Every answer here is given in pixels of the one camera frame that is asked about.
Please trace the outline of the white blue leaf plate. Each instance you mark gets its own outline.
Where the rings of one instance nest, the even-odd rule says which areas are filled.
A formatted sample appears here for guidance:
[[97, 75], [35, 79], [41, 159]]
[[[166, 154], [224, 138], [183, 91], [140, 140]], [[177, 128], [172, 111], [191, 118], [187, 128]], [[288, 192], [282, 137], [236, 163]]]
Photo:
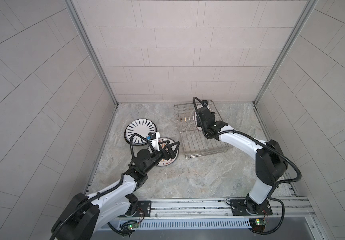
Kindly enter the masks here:
[[137, 119], [132, 121], [124, 131], [124, 139], [130, 144], [130, 138], [133, 134], [139, 134], [142, 137], [148, 137], [149, 133], [157, 131], [157, 127], [154, 122], [149, 119]]

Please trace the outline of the large orange sunburst plate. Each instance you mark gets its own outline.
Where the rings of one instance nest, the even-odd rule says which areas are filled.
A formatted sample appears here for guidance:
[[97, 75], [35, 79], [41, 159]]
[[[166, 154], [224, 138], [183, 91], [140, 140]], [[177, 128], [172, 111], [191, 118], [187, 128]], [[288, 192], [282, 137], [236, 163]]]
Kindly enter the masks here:
[[[168, 138], [168, 137], [160, 137], [158, 139], [158, 142], [159, 142], [159, 145], [160, 145], [160, 147], [159, 147], [160, 149], [163, 148], [166, 145], [166, 143], [162, 144], [162, 142], [165, 142], [165, 141], [169, 141], [170, 144], [174, 144], [176, 142], [173, 139]], [[168, 159], [168, 160], [162, 159], [158, 163], [157, 167], [166, 167], [168, 165], [171, 165], [177, 159], [178, 156], [179, 156], [179, 150], [177, 150], [177, 154], [176, 154], [176, 156], [174, 158]]]

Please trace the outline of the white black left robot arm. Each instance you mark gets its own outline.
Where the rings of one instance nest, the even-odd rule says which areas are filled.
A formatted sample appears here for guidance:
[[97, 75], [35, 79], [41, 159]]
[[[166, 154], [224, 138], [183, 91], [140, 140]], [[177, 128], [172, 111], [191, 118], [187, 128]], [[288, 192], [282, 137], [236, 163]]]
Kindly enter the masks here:
[[89, 240], [116, 217], [133, 215], [138, 198], [134, 192], [148, 179], [147, 173], [161, 160], [173, 159], [180, 142], [148, 142], [132, 158], [127, 171], [114, 184], [90, 195], [75, 195], [51, 229], [52, 240]]

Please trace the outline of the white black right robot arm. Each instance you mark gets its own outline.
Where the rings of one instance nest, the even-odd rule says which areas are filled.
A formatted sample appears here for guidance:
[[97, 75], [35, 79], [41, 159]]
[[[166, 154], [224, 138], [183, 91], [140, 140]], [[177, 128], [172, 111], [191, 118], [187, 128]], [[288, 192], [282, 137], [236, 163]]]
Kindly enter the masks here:
[[204, 102], [193, 100], [197, 128], [209, 140], [227, 143], [252, 157], [255, 161], [257, 179], [247, 194], [242, 207], [249, 215], [261, 212], [263, 203], [271, 197], [279, 180], [289, 167], [289, 159], [276, 141], [259, 141], [248, 134], [235, 130], [223, 121], [216, 120], [216, 113], [210, 111]]

